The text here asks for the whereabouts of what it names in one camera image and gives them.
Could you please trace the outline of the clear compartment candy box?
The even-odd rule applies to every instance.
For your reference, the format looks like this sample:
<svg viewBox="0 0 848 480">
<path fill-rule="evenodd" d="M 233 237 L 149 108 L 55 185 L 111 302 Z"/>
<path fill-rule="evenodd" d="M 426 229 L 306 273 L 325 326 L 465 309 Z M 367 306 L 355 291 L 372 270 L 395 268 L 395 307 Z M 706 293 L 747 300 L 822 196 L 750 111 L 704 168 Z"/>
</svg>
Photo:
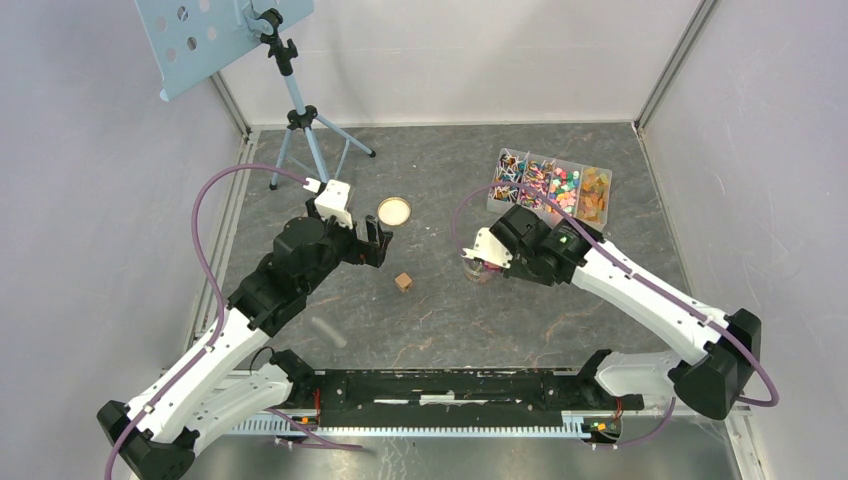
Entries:
<svg viewBox="0 0 848 480">
<path fill-rule="evenodd" d="M 493 176 L 499 185 L 489 190 L 486 209 L 502 214 L 514 205 L 521 205 L 535 211 L 549 225 L 557 224 L 562 216 L 541 198 L 515 186 L 521 183 L 545 194 L 569 215 L 601 231 L 608 221 L 612 178 L 608 169 L 503 148 Z"/>
</svg>

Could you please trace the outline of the clear glass jar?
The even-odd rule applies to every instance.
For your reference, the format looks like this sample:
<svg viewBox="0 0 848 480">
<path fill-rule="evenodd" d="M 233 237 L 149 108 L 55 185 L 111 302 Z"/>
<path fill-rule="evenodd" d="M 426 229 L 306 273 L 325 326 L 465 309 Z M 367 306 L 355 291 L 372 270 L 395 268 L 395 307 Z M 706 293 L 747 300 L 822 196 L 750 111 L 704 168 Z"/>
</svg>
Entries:
<svg viewBox="0 0 848 480">
<path fill-rule="evenodd" d="M 476 283 L 476 284 L 483 284 L 483 283 L 486 283 L 486 282 L 488 282 L 488 281 L 490 281 L 494 278 L 501 276 L 501 275 L 487 274 L 485 271 L 483 271 L 482 265 L 481 265 L 481 263 L 483 261 L 484 260 L 470 259 L 470 258 L 465 258 L 465 257 L 462 258 L 463 271 L 464 271 L 466 278 L 469 281 Z"/>
</svg>

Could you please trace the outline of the magenta plastic scoop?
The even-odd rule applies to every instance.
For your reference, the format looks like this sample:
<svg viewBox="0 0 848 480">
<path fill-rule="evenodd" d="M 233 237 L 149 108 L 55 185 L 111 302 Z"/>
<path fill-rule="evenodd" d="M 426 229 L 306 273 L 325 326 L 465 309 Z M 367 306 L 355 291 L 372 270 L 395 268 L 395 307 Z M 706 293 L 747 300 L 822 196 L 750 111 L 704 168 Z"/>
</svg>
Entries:
<svg viewBox="0 0 848 480">
<path fill-rule="evenodd" d="M 485 271 L 487 274 L 492 275 L 502 275 L 506 270 L 508 270 L 508 267 L 503 267 L 501 265 L 493 264 L 487 261 L 483 261 L 481 265 L 483 271 Z"/>
</svg>

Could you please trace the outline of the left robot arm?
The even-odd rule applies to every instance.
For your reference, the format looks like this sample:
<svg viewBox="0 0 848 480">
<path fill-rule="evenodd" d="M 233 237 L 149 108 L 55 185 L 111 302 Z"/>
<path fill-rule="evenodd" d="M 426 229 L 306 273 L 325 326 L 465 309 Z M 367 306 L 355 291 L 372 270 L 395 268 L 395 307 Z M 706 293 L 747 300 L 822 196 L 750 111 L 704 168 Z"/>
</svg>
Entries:
<svg viewBox="0 0 848 480">
<path fill-rule="evenodd" d="M 393 238 L 366 218 L 367 237 L 335 217 L 297 217 L 220 309 L 220 319 L 143 393 L 112 400 L 97 420 L 112 445 L 105 478 L 123 459 L 140 479 L 179 479 L 217 438 L 268 407 L 306 405 L 313 379 L 288 353 L 226 390 L 214 390 L 306 307 L 308 296 L 343 262 L 380 267 Z"/>
</svg>

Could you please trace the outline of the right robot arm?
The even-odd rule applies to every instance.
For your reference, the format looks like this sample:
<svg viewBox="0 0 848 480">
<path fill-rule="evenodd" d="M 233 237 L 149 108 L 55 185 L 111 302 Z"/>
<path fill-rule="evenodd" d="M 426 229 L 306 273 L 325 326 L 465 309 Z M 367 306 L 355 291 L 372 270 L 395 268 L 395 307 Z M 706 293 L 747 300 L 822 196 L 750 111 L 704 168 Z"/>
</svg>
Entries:
<svg viewBox="0 0 848 480">
<path fill-rule="evenodd" d="M 469 260 L 545 286 L 568 284 L 614 305 L 660 338 L 658 353 L 602 353 L 577 382 L 580 400 L 602 408 L 626 395 L 674 396 L 695 412 L 725 419 L 761 369 L 762 322 L 727 313 L 676 289 L 623 254 L 601 232 L 571 217 L 550 226 L 514 206 L 478 230 Z"/>
</svg>

